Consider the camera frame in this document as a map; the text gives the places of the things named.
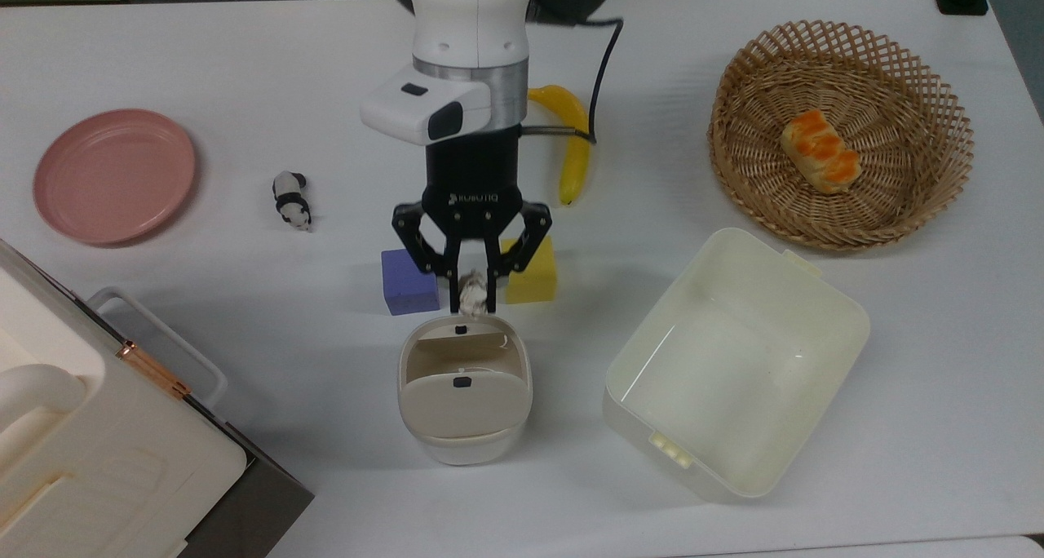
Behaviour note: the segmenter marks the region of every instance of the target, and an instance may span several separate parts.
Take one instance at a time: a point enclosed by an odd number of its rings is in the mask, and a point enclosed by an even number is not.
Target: white container
[[[870,335],[818,271],[718,231],[610,366],[604,420],[707,501],[767,494]]]
[[[531,405],[529,357],[500,318],[438,318],[418,327],[403,346],[399,411],[442,463],[499,458],[521,436]]]
[[[246,466],[0,241],[0,556],[172,558]]]

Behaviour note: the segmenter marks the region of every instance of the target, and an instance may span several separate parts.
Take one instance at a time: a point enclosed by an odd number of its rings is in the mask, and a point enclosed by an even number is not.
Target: wicker basket
[[[813,108],[861,157],[846,193],[816,191],[780,146],[783,127]],[[887,37],[832,22],[777,26],[740,50],[707,135],[736,205],[827,250],[899,241],[945,209],[971,170],[972,131],[950,86]]]

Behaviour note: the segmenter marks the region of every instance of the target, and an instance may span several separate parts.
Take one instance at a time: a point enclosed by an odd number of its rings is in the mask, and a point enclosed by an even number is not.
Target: yellow banana
[[[529,99],[554,113],[564,124],[587,134],[587,110],[568,89],[557,85],[530,89]],[[566,160],[562,164],[562,176],[559,179],[559,201],[562,205],[569,205],[579,196],[590,160],[590,142],[576,136],[570,137],[569,145],[566,146]]]

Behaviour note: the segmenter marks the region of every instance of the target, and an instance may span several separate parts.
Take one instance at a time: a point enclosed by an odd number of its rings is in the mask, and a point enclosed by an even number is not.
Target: black cable
[[[568,125],[523,125],[519,131],[519,136],[576,136],[587,141],[591,137],[585,132]]]
[[[597,144],[598,139],[594,134],[594,111],[598,104],[598,93],[601,91],[601,79],[606,75],[606,67],[609,66],[609,57],[613,53],[613,48],[616,47],[616,41],[620,38],[620,32],[623,30],[623,18],[614,18],[612,20],[585,20],[583,22],[576,22],[577,26],[587,26],[594,28],[602,28],[606,26],[616,26],[613,30],[612,37],[609,39],[609,44],[606,45],[606,53],[601,56],[601,65],[598,67],[598,75],[594,79],[594,90],[591,91],[591,112],[588,114],[588,135],[586,137],[591,144]]]
[[[586,26],[593,28],[603,28],[606,26],[616,26],[613,30],[612,37],[609,39],[609,44],[606,45],[606,52],[601,56],[601,65],[598,66],[598,74],[594,78],[594,89],[591,91],[591,111],[588,112],[588,131],[580,132],[575,127],[569,126],[557,126],[557,125],[530,125],[523,126],[519,136],[532,136],[532,135],[546,135],[546,136],[576,136],[583,138],[590,142],[592,145],[597,144],[598,139],[594,134],[594,112],[598,107],[598,93],[601,91],[601,80],[606,75],[606,67],[609,66],[609,57],[613,53],[613,48],[616,47],[616,41],[620,38],[620,31],[623,30],[623,18],[614,18],[612,20],[593,20],[593,21],[580,21],[576,22],[577,26]]]

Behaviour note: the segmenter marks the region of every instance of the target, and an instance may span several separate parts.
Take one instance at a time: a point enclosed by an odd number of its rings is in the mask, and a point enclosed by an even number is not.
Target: white table
[[[1041,558],[1044,550],[1026,537],[950,539],[732,554],[730,558]]]
[[[317,493],[274,558],[675,556],[1044,530],[1044,129],[995,18],[944,18],[932,0],[610,0],[600,15],[617,14],[590,185],[553,211],[559,297],[500,311],[536,382],[501,462],[441,466],[398,414],[399,347],[434,313],[393,318],[381,298],[392,208],[424,186],[423,152],[357,114],[409,61],[411,18],[392,1],[0,9],[0,237],[81,295],[120,284],[226,369],[219,411]],[[971,182],[897,247],[788,247],[712,176],[721,71],[761,30],[802,18],[921,53],[972,119]],[[607,31],[530,33],[533,85],[589,90]],[[144,243],[79,246],[37,216],[33,168],[66,127],[122,107],[186,127],[199,190]],[[524,194],[552,204],[562,141],[521,153]],[[312,234],[275,212],[284,168],[311,182]],[[720,506],[612,433],[600,398],[619,347],[729,226],[794,248],[873,331],[779,487]]]

